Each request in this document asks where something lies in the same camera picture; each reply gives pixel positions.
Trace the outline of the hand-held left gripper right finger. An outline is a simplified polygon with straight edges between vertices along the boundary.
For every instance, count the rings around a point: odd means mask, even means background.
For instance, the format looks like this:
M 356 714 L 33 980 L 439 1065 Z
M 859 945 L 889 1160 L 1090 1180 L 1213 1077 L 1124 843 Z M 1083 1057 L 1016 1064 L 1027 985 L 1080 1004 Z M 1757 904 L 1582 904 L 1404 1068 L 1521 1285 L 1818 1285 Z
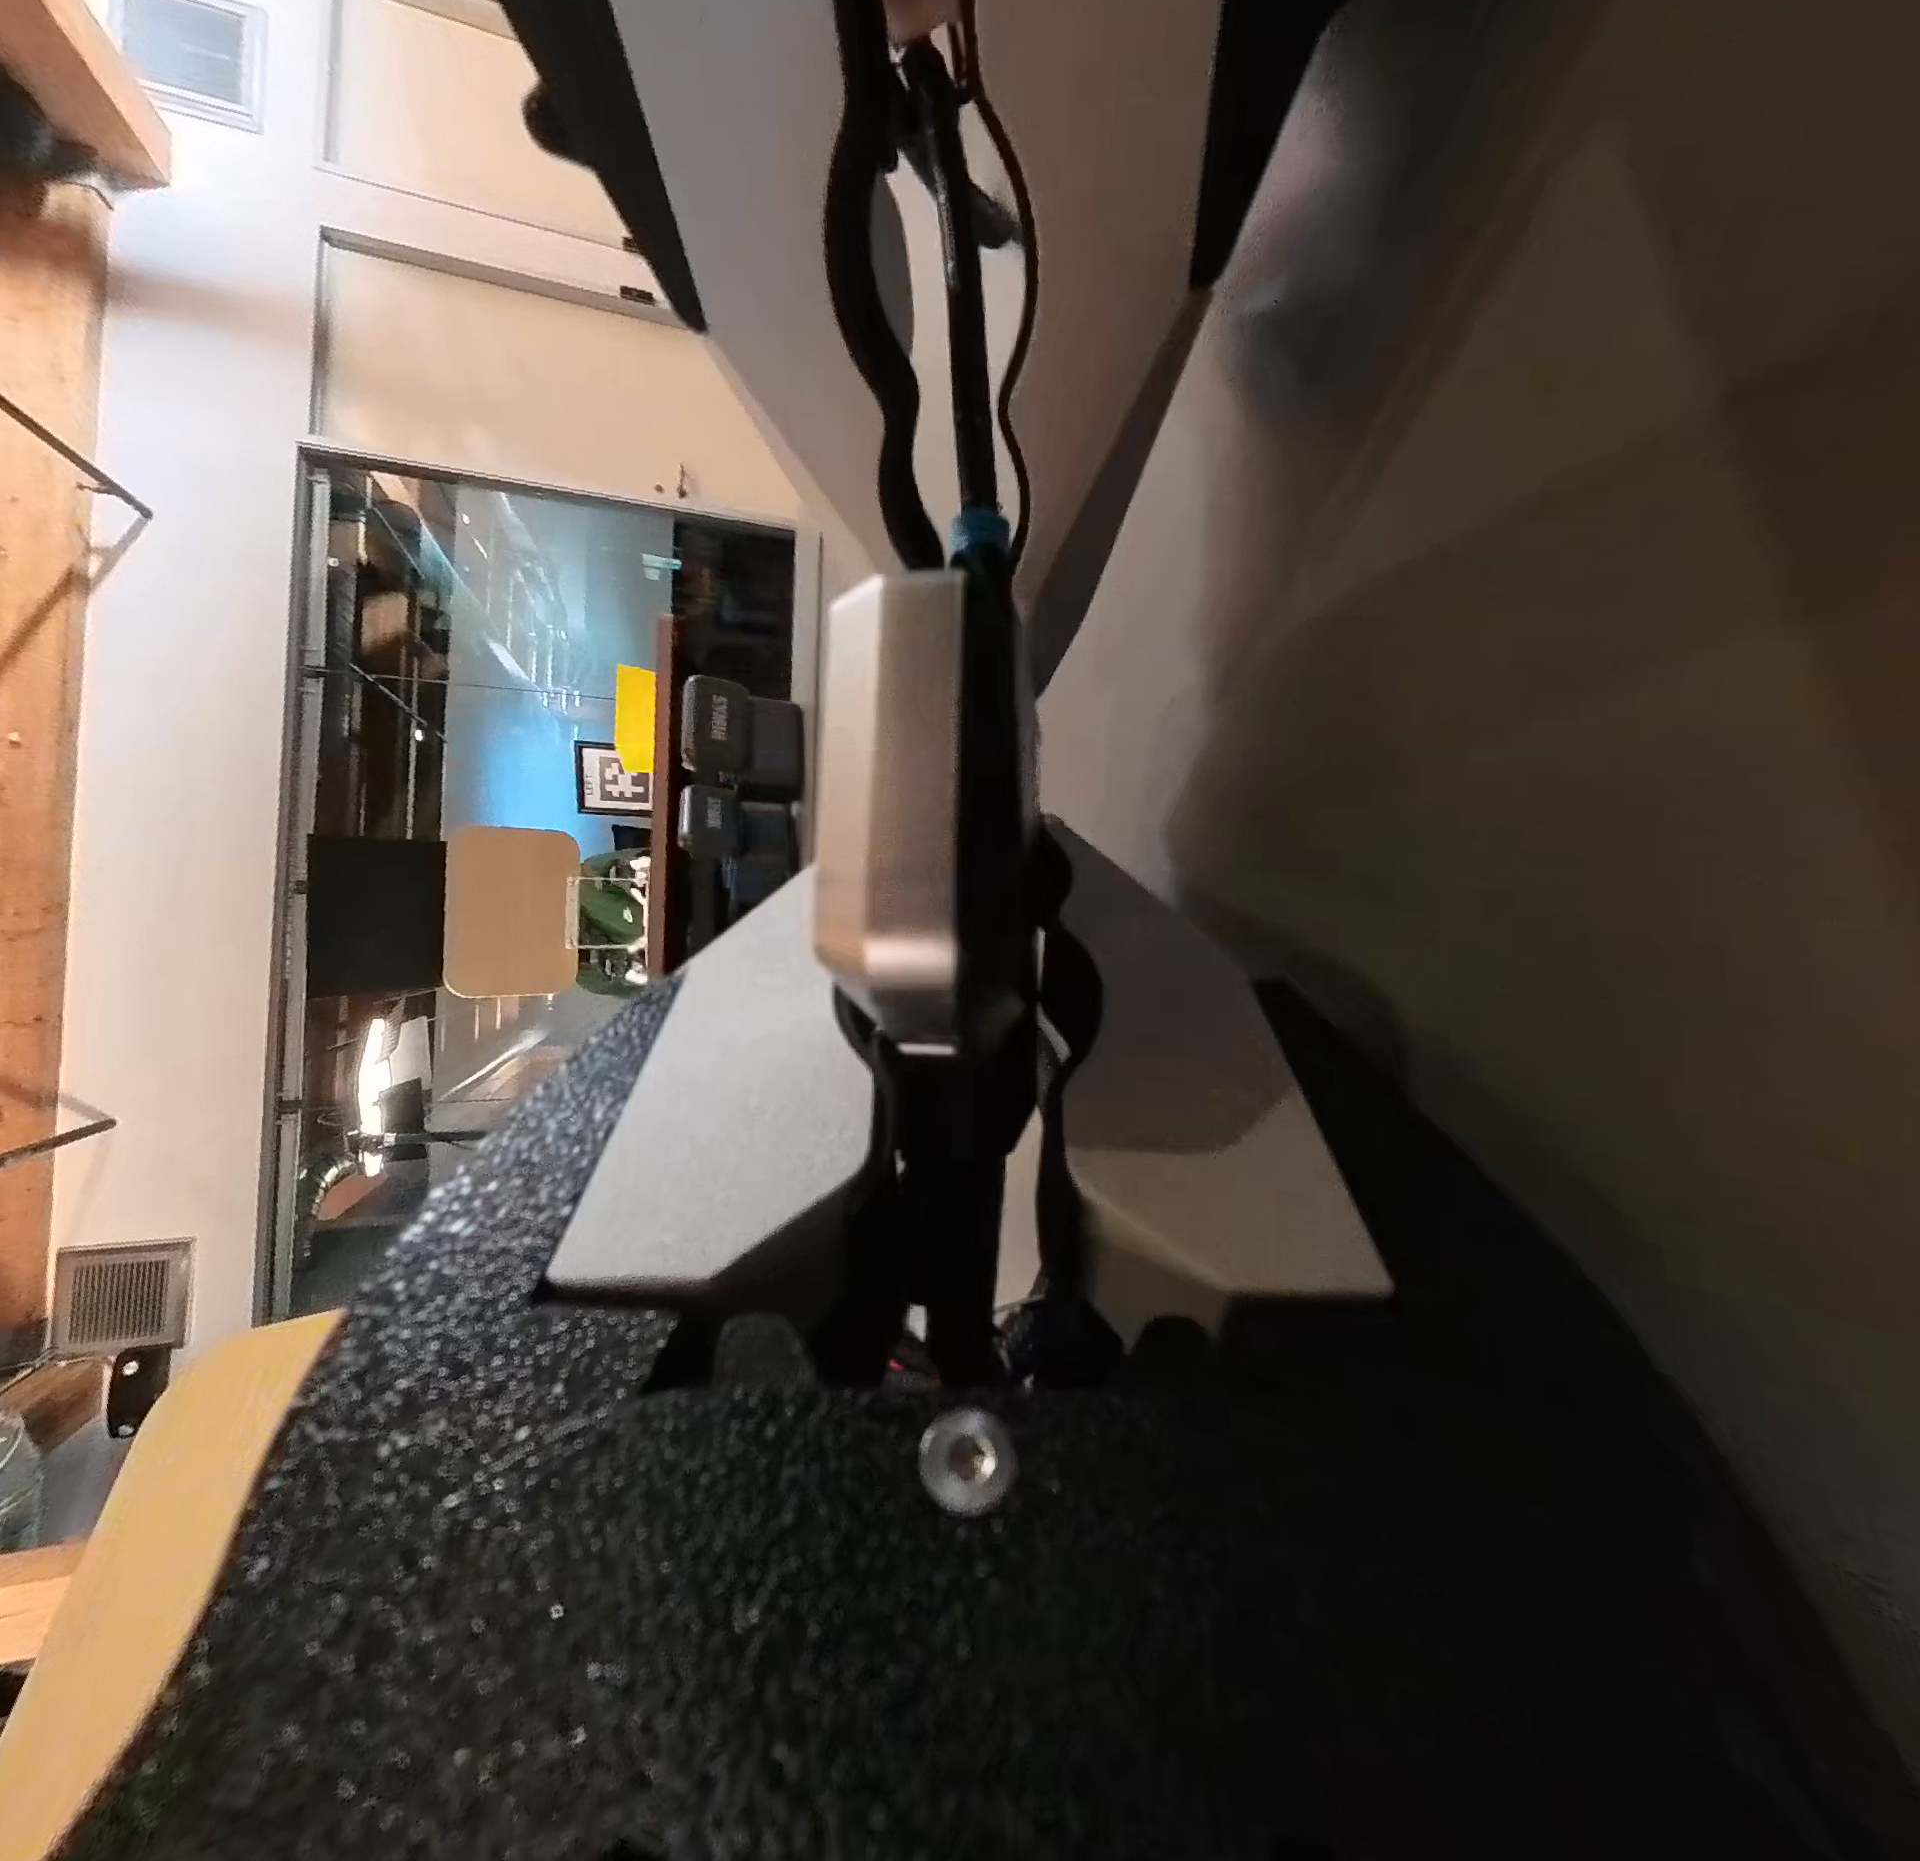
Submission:
M 1063 1097 L 1093 1305 L 1377 1304 L 1394 1274 L 1246 971 L 1064 822 L 1102 1016 Z

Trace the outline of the brown wooden desk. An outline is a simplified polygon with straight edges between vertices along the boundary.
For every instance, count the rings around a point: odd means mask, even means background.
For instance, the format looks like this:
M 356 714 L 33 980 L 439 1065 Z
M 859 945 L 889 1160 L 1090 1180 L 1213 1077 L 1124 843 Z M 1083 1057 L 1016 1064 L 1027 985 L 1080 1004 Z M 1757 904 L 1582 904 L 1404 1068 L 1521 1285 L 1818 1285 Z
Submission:
M 691 862 L 680 843 L 686 640 L 672 610 L 653 623 L 656 719 L 653 719 L 653 816 L 648 870 L 648 972 L 653 981 L 688 957 Z

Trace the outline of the tan rounded board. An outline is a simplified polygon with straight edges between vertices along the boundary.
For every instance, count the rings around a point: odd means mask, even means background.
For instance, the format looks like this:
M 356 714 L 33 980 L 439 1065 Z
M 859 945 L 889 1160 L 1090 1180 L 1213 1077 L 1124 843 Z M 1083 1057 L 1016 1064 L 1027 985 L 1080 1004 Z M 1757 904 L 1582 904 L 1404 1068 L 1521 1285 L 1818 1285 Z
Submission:
M 570 991 L 579 868 L 567 831 L 461 826 L 446 843 L 443 987 L 468 1001 Z

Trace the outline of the green white fabric bundle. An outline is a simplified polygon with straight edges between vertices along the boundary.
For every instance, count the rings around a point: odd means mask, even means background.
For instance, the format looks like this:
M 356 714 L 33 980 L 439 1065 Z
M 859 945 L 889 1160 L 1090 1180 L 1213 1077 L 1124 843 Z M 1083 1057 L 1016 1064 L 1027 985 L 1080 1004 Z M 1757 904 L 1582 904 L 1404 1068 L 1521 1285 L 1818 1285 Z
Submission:
M 574 885 L 575 985 L 602 999 L 635 999 L 648 985 L 645 852 L 586 858 Z

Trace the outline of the black silver HDMI switch box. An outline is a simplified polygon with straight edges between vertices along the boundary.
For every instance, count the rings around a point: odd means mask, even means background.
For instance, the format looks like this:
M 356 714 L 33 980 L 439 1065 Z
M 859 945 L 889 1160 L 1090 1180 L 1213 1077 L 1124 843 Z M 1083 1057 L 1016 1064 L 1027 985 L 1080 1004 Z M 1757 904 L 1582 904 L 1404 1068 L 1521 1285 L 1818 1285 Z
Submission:
M 906 1053 L 988 1053 L 1031 999 L 1031 692 L 998 573 L 877 573 L 830 610 L 813 951 Z

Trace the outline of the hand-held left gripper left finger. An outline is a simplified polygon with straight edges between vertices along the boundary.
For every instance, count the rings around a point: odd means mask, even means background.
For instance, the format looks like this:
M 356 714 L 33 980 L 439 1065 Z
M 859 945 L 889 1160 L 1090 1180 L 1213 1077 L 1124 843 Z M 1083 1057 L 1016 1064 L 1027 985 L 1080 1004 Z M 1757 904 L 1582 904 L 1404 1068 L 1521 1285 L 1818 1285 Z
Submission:
M 672 976 L 546 1285 L 588 1304 L 830 1310 L 873 1077 L 839 1030 L 802 870 Z

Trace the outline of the white wall vent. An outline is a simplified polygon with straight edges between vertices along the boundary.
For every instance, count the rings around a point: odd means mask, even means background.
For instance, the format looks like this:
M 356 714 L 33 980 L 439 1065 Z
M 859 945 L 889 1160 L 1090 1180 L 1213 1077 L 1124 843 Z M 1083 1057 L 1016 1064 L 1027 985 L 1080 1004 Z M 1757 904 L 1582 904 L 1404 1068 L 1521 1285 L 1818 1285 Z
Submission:
M 169 111 L 266 128 L 267 11 L 237 0 L 109 0 L 109 32 Z

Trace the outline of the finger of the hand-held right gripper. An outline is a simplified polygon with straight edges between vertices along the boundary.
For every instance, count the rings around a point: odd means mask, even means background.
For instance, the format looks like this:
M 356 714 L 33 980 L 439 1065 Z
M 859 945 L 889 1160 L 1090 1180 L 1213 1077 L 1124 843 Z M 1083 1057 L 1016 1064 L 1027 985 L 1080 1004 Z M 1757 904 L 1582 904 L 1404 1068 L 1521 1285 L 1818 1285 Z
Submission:
M 1058 664 L 1088 614 L 1209 299 L 1190 250 L 1219 19 L 1220 0 L 968 0 L 974 96 L 1022 220 L 998 417 L 1031 664 Z
M 873 202 L 895 144 L 882 0 L 606 0 L 698 302 L 793 487 L 875 570 L 933 570 L 918 380 Z

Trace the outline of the white door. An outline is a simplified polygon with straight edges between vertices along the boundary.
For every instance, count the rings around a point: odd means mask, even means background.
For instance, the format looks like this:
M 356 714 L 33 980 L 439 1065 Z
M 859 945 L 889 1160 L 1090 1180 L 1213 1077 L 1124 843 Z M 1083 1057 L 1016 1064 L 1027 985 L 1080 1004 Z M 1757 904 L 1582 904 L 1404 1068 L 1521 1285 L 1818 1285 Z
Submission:
M 588 291 L 666 308 L 602 181 L 535 144 L 533 64 L 490 0 L 326 0 L 317 167 L 562 246 Z
M 317 250 L 308 437 L 521 487 L 802 520 L 702 336 L 340 234 Z

